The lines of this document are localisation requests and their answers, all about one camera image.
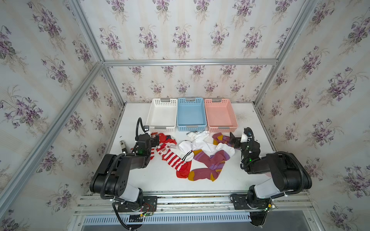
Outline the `purple yellow sock front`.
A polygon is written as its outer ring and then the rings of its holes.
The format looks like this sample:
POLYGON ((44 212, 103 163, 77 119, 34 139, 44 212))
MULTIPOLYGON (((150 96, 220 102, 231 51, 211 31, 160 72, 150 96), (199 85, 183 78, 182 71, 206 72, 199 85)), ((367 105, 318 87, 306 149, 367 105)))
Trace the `purple yellow sock front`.
POLYGON ((208 179, 214 182, 219 177, 224 165, 225 161, 221 161, 220 163, 212 164, 207 168, 194 169, 190 171, 188 180, 198 181, 208 179))

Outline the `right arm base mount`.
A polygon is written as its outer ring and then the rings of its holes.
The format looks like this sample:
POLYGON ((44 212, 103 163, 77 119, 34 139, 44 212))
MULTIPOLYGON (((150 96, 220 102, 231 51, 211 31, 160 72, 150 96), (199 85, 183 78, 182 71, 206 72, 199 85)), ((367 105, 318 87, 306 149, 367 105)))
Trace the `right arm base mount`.
POLYGON ((271 199, 260 199, 254 194, 233 193, 229 198, 235 210, 252 209, 268 211, 276 208, 271 199))

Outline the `small white ankle sock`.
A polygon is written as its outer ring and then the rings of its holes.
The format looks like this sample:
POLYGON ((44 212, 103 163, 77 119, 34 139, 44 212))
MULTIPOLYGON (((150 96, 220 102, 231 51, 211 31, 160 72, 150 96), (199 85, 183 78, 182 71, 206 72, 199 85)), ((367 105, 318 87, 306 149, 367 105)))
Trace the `small white ankle sock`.
POLYGON ((215 149, 216 151, 223 150, 224 152, 228 154, 229 157, 232 157, 235 154, 235 148, 225 143, 219 143, 215 149))

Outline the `purple striped sock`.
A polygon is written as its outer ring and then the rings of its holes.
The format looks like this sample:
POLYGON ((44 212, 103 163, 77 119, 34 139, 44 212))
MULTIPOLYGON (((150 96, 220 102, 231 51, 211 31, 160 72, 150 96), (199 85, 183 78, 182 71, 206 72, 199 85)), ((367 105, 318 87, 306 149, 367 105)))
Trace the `purple striped sock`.
POLYGON ((207 168, 215 171, 221 171, 225 165, 225 162, 230 159, 230 156, 224 150, 216 152, 213 156, 208 156, 202 150, 194 151, 194 160, 203 163, 207 168))

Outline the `red white striped santa sock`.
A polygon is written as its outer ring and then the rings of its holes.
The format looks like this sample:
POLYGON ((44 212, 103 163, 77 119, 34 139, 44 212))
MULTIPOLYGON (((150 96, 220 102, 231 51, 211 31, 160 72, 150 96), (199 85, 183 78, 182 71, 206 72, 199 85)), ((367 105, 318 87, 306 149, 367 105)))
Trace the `red white striped santa sock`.
POLYGON ((162 160, 166 161, 176 171, 181 172, 188 167, 188 162, 186 161, 187 155, 177 145, 165 143, 158 146, 156 151, 162 157, 162 160))

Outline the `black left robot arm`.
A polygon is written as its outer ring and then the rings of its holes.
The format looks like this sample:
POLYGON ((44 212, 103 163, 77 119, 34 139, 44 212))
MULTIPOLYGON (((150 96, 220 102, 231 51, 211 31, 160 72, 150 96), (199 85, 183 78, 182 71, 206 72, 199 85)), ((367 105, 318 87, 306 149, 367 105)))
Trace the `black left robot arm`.
POLYGON ((151 153, 159 145, 159 136, 149 134, 149 126, 144 126, 139 118, 136 124, 135 145, 131 151, 122 149, 118 155, 104 155, 89 185, 90 192, 100 194, 101 199, 120 204, 144 203, 142 189, 128 183, 131 170, 146 168, 151 153))

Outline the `purple yellow sock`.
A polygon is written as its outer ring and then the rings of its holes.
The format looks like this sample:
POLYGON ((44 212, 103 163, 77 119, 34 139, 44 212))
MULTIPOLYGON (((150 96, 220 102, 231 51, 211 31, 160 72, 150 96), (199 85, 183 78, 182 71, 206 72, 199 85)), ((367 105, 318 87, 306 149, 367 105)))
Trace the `purple yellow sock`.
POLYGON ((229 136, 223 135, 222 133, 216 133, 212 136, 212 138, 213 138, 214 145, 223 143, 223 144, 227 144, 228 146, 233 147, 233 144, 230 141, 231 138, 229 136))
POLYGON ((208 179, 214 182, 219 177, 224 165, 225 161, 221 161, 220 163, 212 164, 207 168, 194 169, 190 171, 188 180, 198 181, 208 179))

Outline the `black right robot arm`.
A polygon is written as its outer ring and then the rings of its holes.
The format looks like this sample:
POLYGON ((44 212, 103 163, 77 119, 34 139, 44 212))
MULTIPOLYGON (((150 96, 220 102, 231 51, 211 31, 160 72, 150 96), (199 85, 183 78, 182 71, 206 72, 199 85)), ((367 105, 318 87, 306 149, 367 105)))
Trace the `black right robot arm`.
POLYGON ((261 146, 255 140, 253 130, 244 129, 241 137, 230 133, 230 144, 241 151, 240 168, 249 175, 271 174, 269 180, 251 186, 248 199, 275 199, 298 194, 312 187, 312 179, 296 156, 278 151, 260 157, 261 146))

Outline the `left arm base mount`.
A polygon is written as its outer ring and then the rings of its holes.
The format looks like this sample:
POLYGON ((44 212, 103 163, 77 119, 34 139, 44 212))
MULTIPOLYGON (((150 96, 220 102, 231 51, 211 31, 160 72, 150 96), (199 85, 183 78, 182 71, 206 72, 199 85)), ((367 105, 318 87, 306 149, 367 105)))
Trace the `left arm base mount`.
POLYGON ((114 206, 119 213, 129 212, 155 212, 157 210, 158 197, 144 196, 138 198, 136 202, 114 202, 114 206))

